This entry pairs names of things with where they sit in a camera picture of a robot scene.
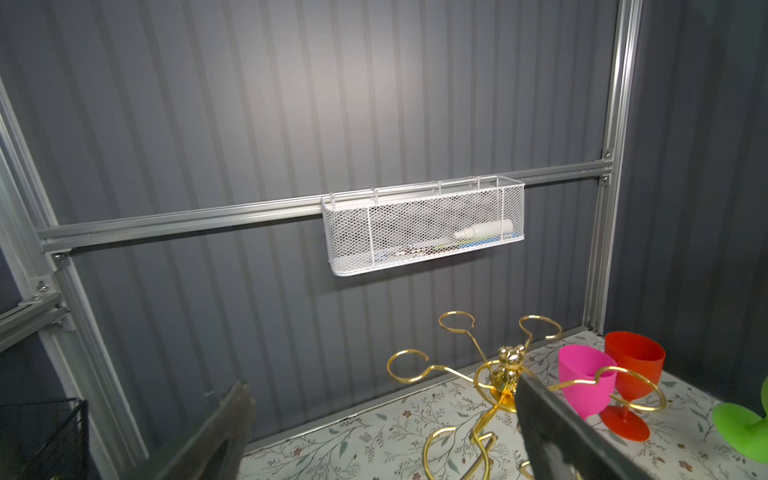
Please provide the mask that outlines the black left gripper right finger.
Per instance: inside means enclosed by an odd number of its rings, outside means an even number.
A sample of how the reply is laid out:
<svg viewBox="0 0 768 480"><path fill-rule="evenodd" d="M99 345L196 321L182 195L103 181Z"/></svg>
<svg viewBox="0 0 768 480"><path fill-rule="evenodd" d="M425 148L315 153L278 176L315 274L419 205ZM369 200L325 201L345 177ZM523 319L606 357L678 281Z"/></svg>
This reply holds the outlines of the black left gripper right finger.
<svg viewBox="0 0 768 480"><path fill-rule="evenodd" d="M529 470L535 480L650 477L539 380L522 377L515 401Z"/></svg>

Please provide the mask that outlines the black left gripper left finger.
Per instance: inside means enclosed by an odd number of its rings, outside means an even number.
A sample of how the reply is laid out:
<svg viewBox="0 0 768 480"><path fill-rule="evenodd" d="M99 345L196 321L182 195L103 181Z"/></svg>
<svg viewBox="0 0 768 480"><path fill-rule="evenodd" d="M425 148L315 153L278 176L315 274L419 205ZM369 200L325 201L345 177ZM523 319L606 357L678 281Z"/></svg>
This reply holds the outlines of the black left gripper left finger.
<svg viewBox="0 0 768 480"><path fill-rule="evenodd" d="M255 421L248 385L229 392L134 470L136 479L235 479Z"/></svg>

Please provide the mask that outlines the pink wine glass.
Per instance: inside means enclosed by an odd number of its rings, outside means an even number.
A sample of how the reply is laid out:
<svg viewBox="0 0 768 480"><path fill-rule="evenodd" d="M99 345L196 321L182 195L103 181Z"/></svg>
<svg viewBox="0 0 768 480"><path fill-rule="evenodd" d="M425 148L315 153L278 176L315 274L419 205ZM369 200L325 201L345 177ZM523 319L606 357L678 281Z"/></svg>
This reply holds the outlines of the pink wine glass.
<svg viewBox="0 0 768 480"><path fill-rule="evenodd" d="M568 404L583 420L602 412L611 403L617 372L608 370L599 379L596 374L603 367L617 365L612 357L589 346L568 345L559 350L558 362L560 383L596 381L596 384L575 384L562 389Z"/></svg>

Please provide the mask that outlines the red wine glass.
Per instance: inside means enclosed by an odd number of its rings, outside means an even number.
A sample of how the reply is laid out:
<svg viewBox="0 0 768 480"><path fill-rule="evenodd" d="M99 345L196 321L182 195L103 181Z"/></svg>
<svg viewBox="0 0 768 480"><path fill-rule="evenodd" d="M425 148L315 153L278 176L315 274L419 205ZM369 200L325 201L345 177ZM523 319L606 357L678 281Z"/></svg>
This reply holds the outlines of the red wine glass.
<svg viewBox="0 0 768 480"><path fill-rule="evenodd" d="M654 385L658 384L666 351L656 341L637 333L615 331L605 336L604 351L619 367L642 375ZM644 398L653 391L650 384L625 373L616 375L615 387L627 403ZM611 432L626 440L644 442L650 438L650 429L645 421L624 404L608 406L600 413L600 419Z"/></svg>

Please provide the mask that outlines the green wine glass back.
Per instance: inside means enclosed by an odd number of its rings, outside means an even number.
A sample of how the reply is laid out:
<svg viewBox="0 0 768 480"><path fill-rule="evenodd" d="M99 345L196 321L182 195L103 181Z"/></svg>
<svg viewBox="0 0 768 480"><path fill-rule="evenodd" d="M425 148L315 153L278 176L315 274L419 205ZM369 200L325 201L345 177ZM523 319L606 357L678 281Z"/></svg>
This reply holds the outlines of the green wine glass back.
<svg viewBox="0 0 768 480"><path fill-rule="evenodd" d="M728 445L754 461L767 463L767 416L734 403L721 403L713 410L713 422Z"/></svg>

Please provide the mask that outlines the gold wine glass rack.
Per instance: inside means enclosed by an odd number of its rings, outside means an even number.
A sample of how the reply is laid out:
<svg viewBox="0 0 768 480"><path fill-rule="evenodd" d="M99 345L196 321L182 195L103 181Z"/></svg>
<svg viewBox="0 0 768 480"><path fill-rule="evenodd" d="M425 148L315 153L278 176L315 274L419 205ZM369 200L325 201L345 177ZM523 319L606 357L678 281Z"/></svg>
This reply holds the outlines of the gold wine glass rack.
<svg viewBox="0 0 768 480"><path fill-rule="evenodd" d="M491 405L490 410L484 413L480 419L476 422L475 426L470 431L470 438L473 444L478 447L480 451L480 457L472 464L466 474L463 476L465 479L473 477L478 468L484 469L483 477L488 479L490 477L491 458L490 450L495 446L498 436L484 431L485 427L490 423L494 416L503 411L511 414L517 414L517 407L515 401L515 393L519 380L524 376L534 377L535 374L525 365L525 358L530 349L534 335L525 326L528 321L539 321L550 324L556 328L556 332L547 335L547 340L558 340L563 337L564 330L560 324L554 320L540 315L527 315L519 319L518 325L523 333L527 335L526 341L515 347L505 346L499 349L498 358L496 360L489 360L485 356L481 358L484 360L482 365L478 367L475 374L469 377L462 374L452 368L444 365L433 364L428 366L421 374L412 377L404 378L396 375L392 371L392 364L394 361L405 355L417 355L423 360L427 361L429 357L422 351L417 349L405 349L393 354L387 361L388 375L402 384L417 383L427 377L434 371L441 371L450 373L460 379L473 384L475 390L481 395L481 397ZM623 401L614 389L614 393L611 395L611 403L608 406L619 406L624 404L631 408L633 413L638 411L642 412L657 412L667 408L667 399L658 384L654 385L648 379L644 378L635 372L626 370L616 365L615 367L603 367L597 371L596 379L605 373L606 371L616 371L618 373L625 373L642 380L653 387L653 391L644 398L634 400L631 403ZM596 384L596 381L574 380L564 383L558 383L549 388L550 391L562 391L563 388L573 386L575 384Z"/></svg>

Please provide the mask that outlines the white marker in basket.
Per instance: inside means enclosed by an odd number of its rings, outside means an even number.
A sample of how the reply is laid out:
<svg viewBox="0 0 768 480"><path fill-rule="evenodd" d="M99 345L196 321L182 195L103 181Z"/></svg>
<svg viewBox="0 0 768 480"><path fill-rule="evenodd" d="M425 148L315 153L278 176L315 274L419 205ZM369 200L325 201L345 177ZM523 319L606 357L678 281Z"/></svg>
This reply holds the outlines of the white marker in basket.
<svg viewBox="0 0 768 480"><path fill-rule="evenodd" d="M453 233L456 240L471 240L485 237L502 237L514 232L514 223L507 218L477 223Z"/></svg>

